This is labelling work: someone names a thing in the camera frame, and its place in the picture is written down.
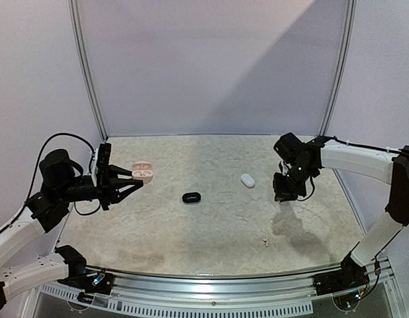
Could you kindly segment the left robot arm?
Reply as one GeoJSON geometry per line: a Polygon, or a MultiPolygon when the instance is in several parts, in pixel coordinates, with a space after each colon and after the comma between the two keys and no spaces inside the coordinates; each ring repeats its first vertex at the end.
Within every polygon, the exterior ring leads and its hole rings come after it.
{"type": "Polygon", "coordinates": [[[107,211],[144,185],[133,179],[130,170],[111,165],[110,154],[111,145],[101,144],[90,175],[65,149],[54,150],[40,161],[40,191],[0,228],[0,310],[15,296],[53,281],[86,294],[111,293],[114,276],[105,270],[88,270],[86,259],[70,245],[57,247],[30,264],[5,265],[28,243],[59,225],[69,214],[69,205],[97,200],[100,209],[107,211]]]}

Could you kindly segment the black oval charging case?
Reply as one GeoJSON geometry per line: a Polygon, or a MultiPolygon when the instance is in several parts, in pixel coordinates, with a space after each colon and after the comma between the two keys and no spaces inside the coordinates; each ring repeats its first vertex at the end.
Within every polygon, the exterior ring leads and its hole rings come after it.
{"type": "Polygon", "coordinates": [[[199,192],[184,193],[181,199],[185,204],[199,203],[201,201],[201,194],[199,192]]]}

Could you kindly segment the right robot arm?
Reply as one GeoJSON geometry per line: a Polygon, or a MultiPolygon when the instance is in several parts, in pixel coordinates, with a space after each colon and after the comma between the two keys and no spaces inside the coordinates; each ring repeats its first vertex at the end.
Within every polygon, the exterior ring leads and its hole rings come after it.
{"type": "Polygon", "coordinates": [[[308,142],[289,132],[274,144],[281,158],[279,172],[273,175],[275,201],[306,201],[312,196],[307,185],[324,168],[344,170],[374,178],[389,185],[385,212],[369,232],[340,263],[339,270],[313,278],[318,295],[337,293],[364,285],[354,298],[359,301],[372,287],[366,266],[373,261],[375,274],[381,273],[378,255],[397,234],[409,225],[409,146],[400,149],[380,148],[343,141],[335,136],[318,136],[308,142]]]}

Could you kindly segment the white oval charging case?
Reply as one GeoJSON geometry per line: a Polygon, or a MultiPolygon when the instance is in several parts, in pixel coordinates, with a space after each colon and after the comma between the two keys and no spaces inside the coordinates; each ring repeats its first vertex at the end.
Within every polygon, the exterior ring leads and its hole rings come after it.
{"type": "Polygon", "coordinates": [[[255,187],[255,180],[249,174],[245,173],[240,176],[240,181],[247,187],[253,188],[255,187]]]}

